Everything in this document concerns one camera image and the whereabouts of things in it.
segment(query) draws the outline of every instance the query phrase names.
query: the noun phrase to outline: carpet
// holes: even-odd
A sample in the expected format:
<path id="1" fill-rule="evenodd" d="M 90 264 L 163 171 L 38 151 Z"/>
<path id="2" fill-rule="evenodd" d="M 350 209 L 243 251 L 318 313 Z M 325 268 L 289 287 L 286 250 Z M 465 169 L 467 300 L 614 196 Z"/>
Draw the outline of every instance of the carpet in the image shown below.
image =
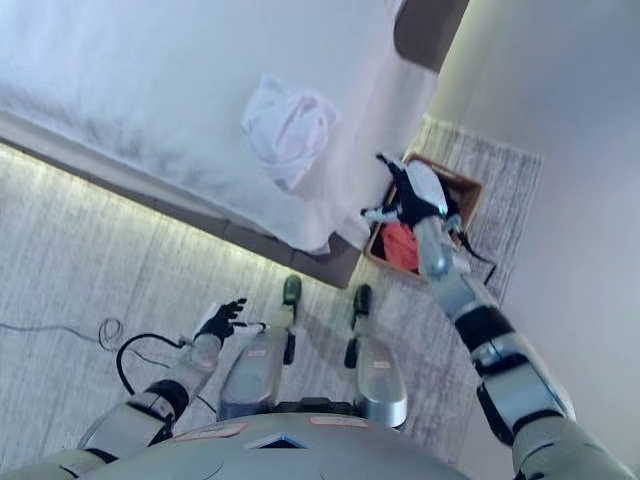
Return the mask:
<path id="1" fill-rule="evenodd" d="M 477 138 L 425 117 L 413 150 L 479 180 L 484 196 L 470 236 L 496 259 L 490 288 L 501 299 L 541 159 Z M 473 264 L 478 273 L 484 266 Z M 269 319 L 292 271 L 233 244 L 107 192 L 0 145 L 0 321 L 66 324 L 91 335 L 116 317 L 126 335 L 154 331 L 190 335 L 213 302 L 246 296 L 247 321 Z M 398 355 L 410 393 L 405 432 L 455 463 L 470 408 L 475 373 L 453 328 L 428 289 L 410 277 L 361 258 L 347 290 L 303 277 L 296 326 L 296 359 L 285 369 L 281 400 L 353 396 L 353 372 L 342 366 L 350 337 L 352 295 L 360 283 L 374 290 L 372 318 Z M 227 340 L 220 366 L 203 396 L 216 392 L 239 350 Z M 161 361 L 175 353 L 152 340 L 140 350 Z M 0 469 L 73 448 L 99 415 L 126 398 L 112 353 L 64 332 L 0 330 Z M 134 388 L 161 374 L 131 355 Z M 211 423 L 195 403 L 176 431 Z"/>

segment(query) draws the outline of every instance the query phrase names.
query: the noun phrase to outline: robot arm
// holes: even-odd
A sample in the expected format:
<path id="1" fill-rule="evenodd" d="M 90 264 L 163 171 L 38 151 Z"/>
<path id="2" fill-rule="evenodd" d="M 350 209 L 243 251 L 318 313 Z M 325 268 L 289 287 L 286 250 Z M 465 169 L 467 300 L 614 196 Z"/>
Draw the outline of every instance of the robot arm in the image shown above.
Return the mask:
<path id="1" fill-rule="evenodd" d="M 242 311 L 246 299 L 223 305 L 196 333 L 178 363 L 165 377 L 98 419 L 79 449 L 105 461 L 131 456 L 172 435 L 175 422 L 196 398 L 218 365 L 224 340 L 233 334 L 229 320 Z"/>
<path id="2" fill-rule="evenodd" d="M 518 478 L 635 478 L 575 423 L 562 385 L 470 273 L 449 235 L 444 197 L 433 193 L 433 183 L 424 184 L 433 181 L 429 167 L 385 163 L 398 187 L 396 218 L 413 230 L 420 274 L 471 354 L 481 379 L 478 399 L 493 433 L 513 447 Z"/>

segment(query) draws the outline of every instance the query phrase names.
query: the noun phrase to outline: white wall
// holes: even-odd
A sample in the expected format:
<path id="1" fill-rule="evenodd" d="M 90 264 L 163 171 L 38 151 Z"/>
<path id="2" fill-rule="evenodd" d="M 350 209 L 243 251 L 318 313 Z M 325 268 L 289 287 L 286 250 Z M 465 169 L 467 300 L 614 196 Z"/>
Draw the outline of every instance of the white wall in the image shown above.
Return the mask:
<path id="1" fill-rule="evenodd" d="M 637 466 L 640 2 L 471 0 L 429 113 L 546 156 L 504 310 Z M 480 417 L 463 468 L 511 478 Z"/>

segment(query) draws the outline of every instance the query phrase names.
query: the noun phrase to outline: silver robot leg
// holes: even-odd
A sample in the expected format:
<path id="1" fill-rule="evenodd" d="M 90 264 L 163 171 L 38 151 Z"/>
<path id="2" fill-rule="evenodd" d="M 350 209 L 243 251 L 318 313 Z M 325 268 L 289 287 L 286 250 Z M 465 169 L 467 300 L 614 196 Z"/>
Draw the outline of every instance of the silver robot leg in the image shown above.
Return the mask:
<path id="1" fill-rule="evenodd" d="M 220 394 L 220 420 L 270 412 L 276 405 L 282 366 L 293 362 L 295 336 L 291 328 L 302 294 L 302 281 L 287 277 L 282 305 L 269 327 L 238 356 Z"/>
<path id="2" fill-rule="evenodd" d="M 375 338 L 368 319 L 371 287 L 361 285 L 353 302 L 354 337 L 349 341 L 345 366 L 356 369 L 356 408 L 360 414 L 389 427 L 407 418 L 407 389 L 391 349 Z"/>

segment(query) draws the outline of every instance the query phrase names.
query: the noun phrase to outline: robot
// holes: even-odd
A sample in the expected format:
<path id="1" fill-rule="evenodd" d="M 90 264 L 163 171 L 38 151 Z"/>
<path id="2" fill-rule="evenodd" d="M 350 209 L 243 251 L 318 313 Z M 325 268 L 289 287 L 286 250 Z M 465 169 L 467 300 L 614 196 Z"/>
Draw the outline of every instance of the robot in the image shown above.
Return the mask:
<path id="1" fill-rule="evenodd" d="M 378 159 L 393 176 L 399 202 L 362 215 L 413 230 L 420 274 L 469 350 L 480 377 L 478 399 L 493 433 L 512 448 L 516 479 L 636 478 L 578 426 L 563 387 L 471 274 L 449 235 L 460 231 L 459 218 L 435 174 L 421 162 Z M 162 380 L 98 419 L 77 450 L 0 479 L 466 478 L 395 429 L 406 418 L 406 387 L 393 353 L 367 321 L 367 286 L 354 300 L 354 335 L 345 355 L 345 366 L 356 370 L 354 403 L 306 398 L 276 404 L 283 365 L 295 356 L 300 279 L 288 278 L 283 290 L 280 310 L 226 379 L 221 421 L 172 434 L 215 371 L 243 299 L 223 305 Z"/>

